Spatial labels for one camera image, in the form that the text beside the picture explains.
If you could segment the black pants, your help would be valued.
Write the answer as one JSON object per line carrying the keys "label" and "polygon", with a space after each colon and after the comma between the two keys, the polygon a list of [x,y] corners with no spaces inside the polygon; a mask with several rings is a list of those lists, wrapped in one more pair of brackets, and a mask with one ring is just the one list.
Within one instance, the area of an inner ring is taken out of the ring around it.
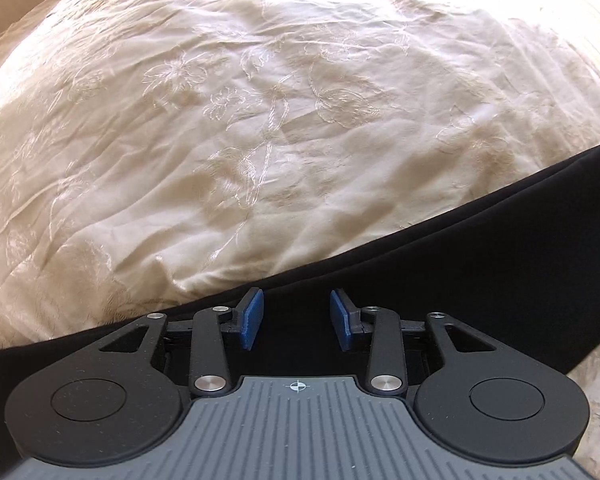
{"label": "black pants", "polygon": [[339,372],[335,288],[408,320],[445,312],[567,373],[600,344],[600,145],[259,287],[263,373]]}

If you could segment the cream embroidered bedspread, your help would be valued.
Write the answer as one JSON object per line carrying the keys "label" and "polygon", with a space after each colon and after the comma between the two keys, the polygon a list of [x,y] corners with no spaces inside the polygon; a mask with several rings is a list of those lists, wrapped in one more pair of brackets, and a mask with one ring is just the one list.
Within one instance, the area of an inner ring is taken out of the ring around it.
{"label": "cream embroidered bedspread", "polygon": [[475,0],[40,4],[0,38],[0,479],[600,479],[600,344],[394,311],[425,333],[296,375],[166,333],[599,145],[597,65]]}

